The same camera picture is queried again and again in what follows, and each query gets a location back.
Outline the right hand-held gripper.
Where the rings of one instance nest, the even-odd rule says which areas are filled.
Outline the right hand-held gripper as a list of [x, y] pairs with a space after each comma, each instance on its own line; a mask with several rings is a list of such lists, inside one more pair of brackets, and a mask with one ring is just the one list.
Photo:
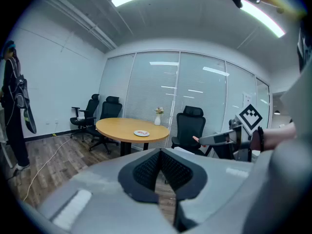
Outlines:
[[250, 145], [253, 133], [258, 129], [262, 119], [263, 117], [254, 106], [249, 104], [240, 110], [234, 119], [229, 121], [230, 130], [211, 136], [202, 136], [198, 142], [202, 146], [231, 144], [230, 150], [236, 161], [251, 162], [252, 152]]

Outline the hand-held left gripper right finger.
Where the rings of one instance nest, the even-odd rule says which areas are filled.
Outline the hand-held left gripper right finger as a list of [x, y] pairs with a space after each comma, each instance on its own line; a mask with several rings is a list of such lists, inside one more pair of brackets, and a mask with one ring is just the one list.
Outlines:
[[176, 198], [174, 224], [160, 232], [242, 232], [249, 211], [249, 193], [241, 186], [251, 163], [160, 149], [160, 170]]

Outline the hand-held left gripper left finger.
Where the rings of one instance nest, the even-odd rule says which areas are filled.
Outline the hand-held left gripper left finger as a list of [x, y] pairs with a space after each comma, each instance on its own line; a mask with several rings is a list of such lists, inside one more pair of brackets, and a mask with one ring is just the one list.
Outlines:
[[92, 165], [73, 176], [38, 207], [57, 229], [69, 234], [174, 234], [157, 204], [129, 197], [118, 181], [123, 166], [149, 151]]

